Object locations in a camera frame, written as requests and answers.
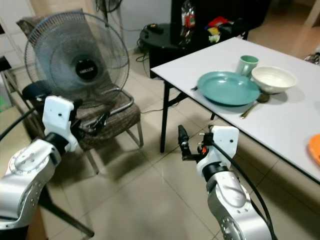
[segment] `white table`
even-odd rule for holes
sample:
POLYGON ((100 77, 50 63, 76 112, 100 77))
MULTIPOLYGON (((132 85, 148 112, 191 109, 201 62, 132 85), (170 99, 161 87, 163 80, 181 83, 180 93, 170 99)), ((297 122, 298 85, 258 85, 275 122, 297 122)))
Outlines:
POLYGON ((308 152, 310 138, 320 134, 319 66, 239 38, 231 38, 154 67, 152 71, 165 83, 162 152, 166 135, 166 108, 169 90, 173 86, 320 184, 320 166, 308 152), (295 87, 272 95, 270 102, 258 105, 246 119, 240 119, 239 115, 251 104, 241 107, 220 106, 207 100, 199 91, 191 90, 203 74, 213 71, 234 72, 242 55, 256 56, 259 66, 280 67, 298 78, 295 87))

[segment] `black side table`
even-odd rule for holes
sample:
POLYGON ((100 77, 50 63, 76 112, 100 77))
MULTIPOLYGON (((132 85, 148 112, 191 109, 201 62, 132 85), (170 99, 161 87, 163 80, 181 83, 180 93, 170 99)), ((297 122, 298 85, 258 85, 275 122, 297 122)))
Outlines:
MULTIPOLYGON (((150 69, 191 53, 190 49, 178 45, 176 39, 180 35, 180 32, 177 32, 179 29, 174 31, 169 23, 162 23, 158 26, 163 28, 163 33, 152 32, 148 29, 140 33, 140 40, 149 51, 150 69)), ((156 75, 150 71, 150 77, 155 78, 156 75)))

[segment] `fan grille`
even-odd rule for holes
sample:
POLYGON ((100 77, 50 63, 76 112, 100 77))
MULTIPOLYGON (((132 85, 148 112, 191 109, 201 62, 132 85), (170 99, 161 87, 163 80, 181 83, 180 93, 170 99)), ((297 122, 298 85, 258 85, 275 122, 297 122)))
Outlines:
POLYGON ((25 66, 33 82, 46 80, 52 93, 83 100, 82 107, 115 101, 129 74, 127 49, 102 19, 83 12, 45 18, 32 31, 25 66))

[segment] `fan logo label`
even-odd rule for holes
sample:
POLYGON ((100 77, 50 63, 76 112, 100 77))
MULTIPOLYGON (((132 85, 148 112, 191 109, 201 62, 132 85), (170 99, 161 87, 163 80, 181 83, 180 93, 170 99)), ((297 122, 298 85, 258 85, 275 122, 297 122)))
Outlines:
POLYGON ((91 72, 93 70, 94 70, 94 67, 92 66, 92 67, 89 67, 87 69, 80 70, 79 73, 80 74, 85 74, 85 73, 91 72))

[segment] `white bowl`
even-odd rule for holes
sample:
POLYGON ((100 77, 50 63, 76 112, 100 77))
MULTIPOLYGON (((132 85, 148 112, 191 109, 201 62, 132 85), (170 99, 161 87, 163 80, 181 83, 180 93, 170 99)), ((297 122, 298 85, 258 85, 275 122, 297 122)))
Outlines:
POLYGON ((252 80, 267 94, 278 94, 297 84, 291 72, 275 66, 258 66, 251 72, 252 80))

